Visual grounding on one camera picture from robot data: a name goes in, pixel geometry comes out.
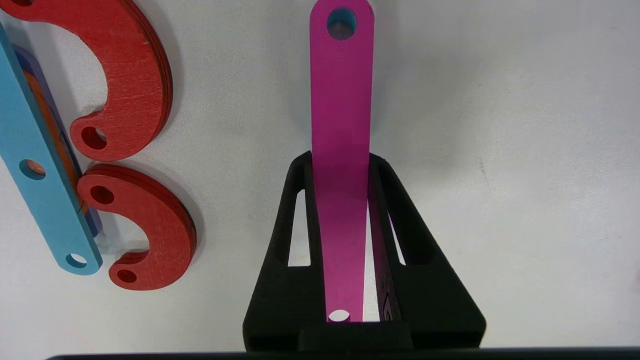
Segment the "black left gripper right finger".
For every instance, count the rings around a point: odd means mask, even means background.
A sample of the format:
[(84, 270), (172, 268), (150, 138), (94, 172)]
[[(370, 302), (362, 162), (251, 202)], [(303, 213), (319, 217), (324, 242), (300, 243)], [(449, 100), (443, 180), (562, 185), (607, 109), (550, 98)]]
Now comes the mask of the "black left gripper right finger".
[(416, 349), (478, 347), (487, 322), (393, 167), (371, 153), (368, 212), (378, 314)]

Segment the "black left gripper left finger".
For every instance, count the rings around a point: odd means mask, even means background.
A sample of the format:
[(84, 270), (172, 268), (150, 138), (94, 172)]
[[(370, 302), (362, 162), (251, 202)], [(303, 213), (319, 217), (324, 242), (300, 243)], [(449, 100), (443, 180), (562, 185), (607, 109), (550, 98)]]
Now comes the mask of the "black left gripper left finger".
[[(304, 328), (327, 321), (322, 236), (313, 182), (313, 155), (296, 157), (286, 173), (269, 246), (244, 318), (247, 350), (296, 350)], [(310, 264), (290, 266), (293, 222), (305, 195)]]

